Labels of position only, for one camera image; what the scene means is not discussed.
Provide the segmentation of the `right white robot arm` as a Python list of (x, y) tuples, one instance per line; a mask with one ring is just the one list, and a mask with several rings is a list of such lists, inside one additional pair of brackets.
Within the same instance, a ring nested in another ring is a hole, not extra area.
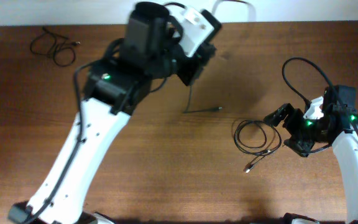
[(346, 195), (347, 223), (358, 223), (358, 113), (356, 89), (335, 85), (310, 102), (305, 111), (281, 105), (264, 118), (270, 126), (290, 133), (284, 144), (301, 157), (316, 153), (314, 145), (331, 147), (341, 170)]

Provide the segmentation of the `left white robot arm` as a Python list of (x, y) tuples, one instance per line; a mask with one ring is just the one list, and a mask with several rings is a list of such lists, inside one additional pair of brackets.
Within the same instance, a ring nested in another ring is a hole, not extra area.
[(74, 82), (77, 114), (50, 172), (33, 196), (15, 203), (13, 223), (109, 223), (83, 210), (94, 176), (112, 142), (152, 82), (176, 75), (190, 86), (215, 54), (212, 39), (222, 25), (209, 11), (138, 2), (124, 37), (112, 41), (99, 60), (87, 63), (84, 86)]

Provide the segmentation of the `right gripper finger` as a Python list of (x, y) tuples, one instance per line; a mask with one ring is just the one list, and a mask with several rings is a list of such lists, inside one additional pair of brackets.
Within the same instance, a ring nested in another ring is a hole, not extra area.
[(308, 157), (310, 154), (310, 144), (301, 140), (286, 139), (284, 145), (301, 157)]
[(287, 116), (292, 115), (294, 111), (295, 109), (291, 104), (285, 103), (274, 112), (268, 114), (263, 119), (263, 122), (269, 126), (277, 127), (281, 121), (283, 121)]

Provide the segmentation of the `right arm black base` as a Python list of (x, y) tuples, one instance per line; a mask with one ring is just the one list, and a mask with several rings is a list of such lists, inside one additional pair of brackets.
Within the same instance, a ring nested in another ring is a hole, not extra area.
[(283, 216), (283, 222), (285, 224), (320, 224), (320, 222), (315, 219), (294, 213), (286, 213)]

